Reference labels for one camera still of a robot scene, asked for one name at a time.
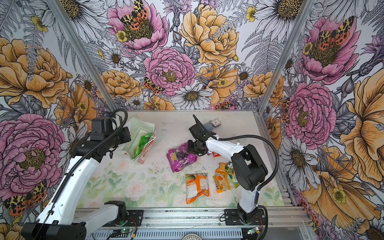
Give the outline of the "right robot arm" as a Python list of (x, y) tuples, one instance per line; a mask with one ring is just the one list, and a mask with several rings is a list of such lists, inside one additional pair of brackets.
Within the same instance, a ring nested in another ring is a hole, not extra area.
[(196, 123), (189, 131), (194, 139), (188, 141), (188, 151), (198, 156), (214, 152), (230, 160), (242, 187), (238, 215), (244, 225), (249, 225), (259, 208), (260, 186), (268, 175), (265, 163), (253, 145), (242, 146), (224, 141), (208, 131), (196, 116), (193, 117)]

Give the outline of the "white paper bag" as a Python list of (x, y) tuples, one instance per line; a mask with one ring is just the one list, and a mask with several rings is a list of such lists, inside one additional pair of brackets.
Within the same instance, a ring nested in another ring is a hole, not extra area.
[(156, 125), (131, 118), (126, 124), (131, 133), (131, 141), (119, 148), (119, 156), (124, 161), (143, 165), (156, 139)]

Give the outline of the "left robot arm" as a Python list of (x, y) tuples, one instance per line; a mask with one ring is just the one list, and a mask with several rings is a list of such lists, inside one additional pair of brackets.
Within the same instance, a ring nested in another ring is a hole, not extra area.
[(47, 207), (33, 223), (26, 223), (21, 235), (26, 240), (84, 240), (100, 227), (108, 224), (125, 224), (128, 213), (125, 203), (109, 201), (83, 218), (76, 219), (75, 212), (89, 179), (103, 157), (121, 144), (131, 141), (127, 111), (120, 124), (113, 128), (117, 111), (92, 121), (89, 139), (80, 141), (72, 151), (69, 167)]

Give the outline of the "purple grape candy bag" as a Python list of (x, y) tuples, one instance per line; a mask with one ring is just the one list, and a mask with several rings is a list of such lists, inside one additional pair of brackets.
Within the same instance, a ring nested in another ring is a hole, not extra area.
[(198, 156), (188, 151), (188, 143), (184, 143), (175, 149), (170, 149), (167, 159), (173, 173), (180, 172), (185, 167), (194, 164)]

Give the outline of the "green snack bag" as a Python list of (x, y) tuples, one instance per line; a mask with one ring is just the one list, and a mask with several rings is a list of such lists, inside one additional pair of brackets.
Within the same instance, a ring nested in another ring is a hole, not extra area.
[(134, 149), (134, 158), (140, 155), (140, 153), (144, 150), (145, 145), (150, 142), (151, 137), (152, 134), (145, 134), (140, 137), (139, 142)]

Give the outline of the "orange white snack packet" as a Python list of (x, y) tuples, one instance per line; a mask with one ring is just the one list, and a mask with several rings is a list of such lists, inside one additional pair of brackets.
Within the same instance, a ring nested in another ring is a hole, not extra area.
[(207, 173), (186, 174), (186, 203), (191, 204), (200, 197), (209, 197), (209, 181)]

